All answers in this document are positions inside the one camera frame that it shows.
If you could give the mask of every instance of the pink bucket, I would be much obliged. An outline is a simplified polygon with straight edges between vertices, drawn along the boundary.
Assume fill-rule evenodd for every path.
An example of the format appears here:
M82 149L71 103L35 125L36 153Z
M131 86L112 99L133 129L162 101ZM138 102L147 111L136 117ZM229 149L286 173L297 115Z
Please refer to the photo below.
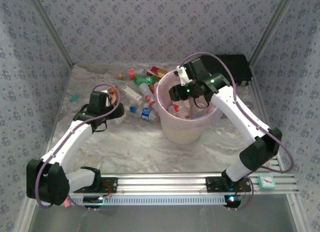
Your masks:
M207 114L196 119L182 119L170 114L167 109L172 105L169 89L179 83L179 77L174 72L168 72L158 83L155 90L155 100L158 104L158 114L164 135L174 143L180 145L190 144L200 138L208 126L214 126L219 121L223 112L210 103Z

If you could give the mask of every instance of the cable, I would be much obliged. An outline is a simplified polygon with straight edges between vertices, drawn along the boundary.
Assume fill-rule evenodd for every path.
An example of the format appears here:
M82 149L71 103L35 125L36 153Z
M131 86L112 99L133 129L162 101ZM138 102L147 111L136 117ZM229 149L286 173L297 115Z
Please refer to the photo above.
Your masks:
M274 135L272 135L269 131L267 131L266 129L260 127L258 125L258 123L256 123L256 121L254 119L252 119L245 111L244 109L240 106L240 104L238 103L237 101L237 92L236 92L236 83L235 83L235 80L234 80L234 77L232 76L230 70L228 69L228 67L226 66L226 64L219 58L217 57L216 55L212 54L212 53L208 53L208 52L197 52L197 53L193 53L191 55L189 55L187 58L184 59L184 61L181 63L181 65L179 66L180 68L186 63L186 61L188 61L189 59L191 59L192 57L199 57L199 56L211 56L213 58L215 58L222 66L223 68L226 70L226 72L228 73L230 79L231 79L231 85L232 85L232 88L233 88L233 100L234 100L234 103L236 104L236 106L238 107L238 109L242 112L242 114L252 123L254 124L260 131L262 131L263 133L265 133L266 135L268 135L270 138L272 138L277 144L279 144L283 149L284 151L286 152L286 154L289 156L289 159L290 159L290 167L288 169L285 169L285 170L276 170L276 169L273 169L273 168L268 168L268 167L265 167L265 166L261 166L261 168L263 169L266 169L268 171L271 171L271 172L275 172L275 173L281 173L281 174L284 174L284 173L288 173L290 172L294 166L295 166L295 160L294 160L294 157L292 156L291 152L289 151L289 149L286 147L286 145L280 141L279 139L277 139Z
M254 191L254 183L252 182L252 180L248 177L247 178L249 180L249 183L250 183L250 186L251 186L251 197L250 199L246 202L246 204L240 208L228 208L230 211L240 211L240 210L243 210L245 208L247 208L251 202L254 200L254 194L255 194L255 191Z
M105 125L105 128L104 129L100 129L100 130L96 130L95 133L100 133L100 132L104 132L104 131L107 130L107 128L108 128L107 122L105 121L103 124Z
M108 113L105 113L105 114L103 114L103 115L100 115L100 116L97 116L97 117L94 117L94 118L87 119L87 120L83 121L82 123L78 124L78 125L65 137L65 139L61 142L61 144L58 146L58 148L56 148L56 150L52 153L52 155L50 155L49 158L42 164L42 166L41 166L41 168L40 168L40 170L39 170L39 172L38 172L38 174L37 174L37 176L36 176L36 180L35 180L35 199L36 199L38 205L39 205L42 209L48 209L48 208L50 208L50 207L53 205L53 204L44 205L44 204L41 202L40 197L39 197L39 183L40 183L40 178L41 178L41 175L42 175L42 173L43 173L46 165L50 162L50 160L52 160L52 159L56 156L56 154L57 154L57 153L60 151L60 149L64 146L64 144L65 144L65 143L67 142L67 140L71 137L71 135L73 135L73 134L77 131L77 129L79 129L81 126L83 126L83 125L85 125L85 124L87 124L87 123L89 123L89 122L91 122L91 121L99 120L99 119L102 119L102 118L104 118L104 117L112 114L112 113L118 108L118 106L119 106L119 104L120 104L120 93L119 93L118 89L117 89L115 86L113 86L113 85L110 85L110 84L99 84L99 85L95 86L95 87L92 89L92 92L95 91L96 88L101 87L101 86L109 86L109 87L114 88L115 91L116 91L117 94L118 94L118 101L117 101L116 105L114 106L114 108L113 108L111 111L109 111ZM82 208L82 206L76 204L69 195L68 195L68 198L70 199L70 201L71 201L73 204L75 204L76 206Z
M246 192L246 189L241 184L239 185L238 190L235 192L234 196L238 194L239 189L242 189L244 191L244 196L241 196L242 199L244 199L246 197L247 192Z
M102 197L105 197L105 196L108 196L108 195L111 195L111 188L109 185L107 185L106 183L103 183L102 184L103 187L107 187L108 188L108 194L105 194L103 195Z

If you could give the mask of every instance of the gray wall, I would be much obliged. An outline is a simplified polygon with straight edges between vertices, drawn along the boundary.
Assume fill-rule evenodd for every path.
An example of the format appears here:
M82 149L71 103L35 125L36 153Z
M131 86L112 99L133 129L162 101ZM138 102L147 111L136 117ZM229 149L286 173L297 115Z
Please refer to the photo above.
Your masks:
M311 225L320 231L320 0L293 0L254 71L271 122L294 155Z
M176 62L187 55L248 59L279 0L41 0L77 63Z
M26 164L46 150L69 68L28 0L0 6L0 231L26 195Z

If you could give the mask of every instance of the orange object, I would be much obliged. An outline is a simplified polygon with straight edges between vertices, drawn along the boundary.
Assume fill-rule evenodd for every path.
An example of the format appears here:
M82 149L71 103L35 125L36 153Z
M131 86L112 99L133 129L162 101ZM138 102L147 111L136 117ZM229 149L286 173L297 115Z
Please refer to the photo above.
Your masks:
M156 83L156 82L154 82L154 83L150 84L150 86L149 86L149 88L150 88L150 90L151 90L152 94L155 94L155 83Z
M109 92L109 95L111 95L110 103L114 105L118 101L118 93L116 89L112 87L108 90L108 92Z

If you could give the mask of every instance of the teal object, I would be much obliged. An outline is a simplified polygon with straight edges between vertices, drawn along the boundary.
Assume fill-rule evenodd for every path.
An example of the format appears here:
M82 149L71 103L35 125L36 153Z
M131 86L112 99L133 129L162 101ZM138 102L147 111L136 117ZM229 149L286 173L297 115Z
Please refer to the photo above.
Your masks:
M276 188L276 182L272 174L259 174L257 180L260 190L274 190Z
M75 102L78 98L79 98L79 95L76 93L75 96L73 96L73 97L70 99L70 102Z

